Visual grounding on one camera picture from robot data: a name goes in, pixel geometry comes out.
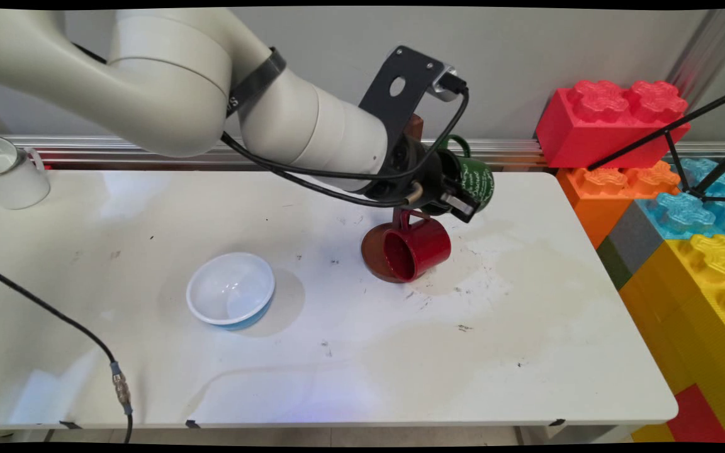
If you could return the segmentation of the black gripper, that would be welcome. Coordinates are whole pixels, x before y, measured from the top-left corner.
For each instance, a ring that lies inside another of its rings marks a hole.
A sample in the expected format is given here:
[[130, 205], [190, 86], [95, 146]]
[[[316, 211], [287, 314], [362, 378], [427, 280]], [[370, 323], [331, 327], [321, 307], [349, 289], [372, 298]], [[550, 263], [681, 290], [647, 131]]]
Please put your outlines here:
[[441, 147], [427, 155], [420, 141], [403, 135], [394, 151], [386, 158], [381, 175], [408, 171], [423, 164], [408, 177], [374, 181], [372, 200], [380, 203], [406, 203], [403, 209], [422, 210], [427, 215], [452, 214], [469, 223], [481, 206], [461, 184], [461, 164], [454, 153]]

